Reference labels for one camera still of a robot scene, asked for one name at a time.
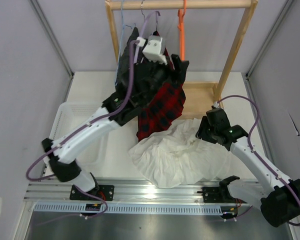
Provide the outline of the white pleated skirt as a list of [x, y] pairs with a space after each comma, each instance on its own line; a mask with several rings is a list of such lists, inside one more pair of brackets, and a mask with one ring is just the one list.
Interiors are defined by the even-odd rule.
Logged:
[[168, 130], [152, 133], [128, 154], [139, 173], [159, 188], [223, 179], [231, 154], [223, 146], [196, 138], [201, 121], [175, 120]]

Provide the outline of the orange hanger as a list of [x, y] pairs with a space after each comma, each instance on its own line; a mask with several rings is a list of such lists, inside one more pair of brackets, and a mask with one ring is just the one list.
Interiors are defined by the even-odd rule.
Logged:
[[178, 16], [178, 31], [179, 31], [179, 56], [182, 61], [185, 60], [186, 57], [186, 39], [185, 39], [185, 25], [184, 25], [184, 17], [187, 10], [187, 1], [183, 0], [183, 9], [179, 9]]

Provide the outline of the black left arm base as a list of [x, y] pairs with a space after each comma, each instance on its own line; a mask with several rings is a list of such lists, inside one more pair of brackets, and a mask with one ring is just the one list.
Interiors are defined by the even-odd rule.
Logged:
[[[103, 199], [104, 201], [113, 201], [115, 193], [114, 185], [99, 185], [99, 189], [92, 189], [88, 194]], [[71, 187], [70, 200], [76, 201], [96, 201], [95, 198], [87, 196], [86, 194], [81, 193], [74, 185]]]

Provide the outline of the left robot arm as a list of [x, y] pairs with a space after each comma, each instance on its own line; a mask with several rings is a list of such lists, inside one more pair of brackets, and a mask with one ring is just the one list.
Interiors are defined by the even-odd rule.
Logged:
[[148, 107], [165, 83], [179, 87], [184, 83], [189, 61], [171, 55], [168, 64], [148, 60], [122, 67], [115, 92], [102, 102], [96, 112], [65, 136], [41, 144], [48, 164], [60, 182], [79, 188], [87, 200], [98, 196], [99, 186], [91, 172], [82, 169], [77, 157], [93, 142], [137, 117]]

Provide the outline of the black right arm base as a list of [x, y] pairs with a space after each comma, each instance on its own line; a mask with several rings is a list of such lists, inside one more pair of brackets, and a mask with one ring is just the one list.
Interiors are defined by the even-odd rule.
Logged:
[[236, 203], [236, 200], [224, 187], [204, 186], [196, 193], [202, 196], [204, 203]]

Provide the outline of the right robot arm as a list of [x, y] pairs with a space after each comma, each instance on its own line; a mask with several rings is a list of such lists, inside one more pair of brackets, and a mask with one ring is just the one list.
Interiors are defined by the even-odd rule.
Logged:
[[236, 156], [256, 177], [260, 188], [249, 186], [238, 176], [219, 182], [218, 196], [224, 202], [239, 199], [259, 209], [273, 227], [300, 216], [300, 179], [293, 180], [280, 171], [253, 144], [239, 125], [232, 126], [222, 108], [213, 108], [202, 117], [196, 138], [219, 144]]

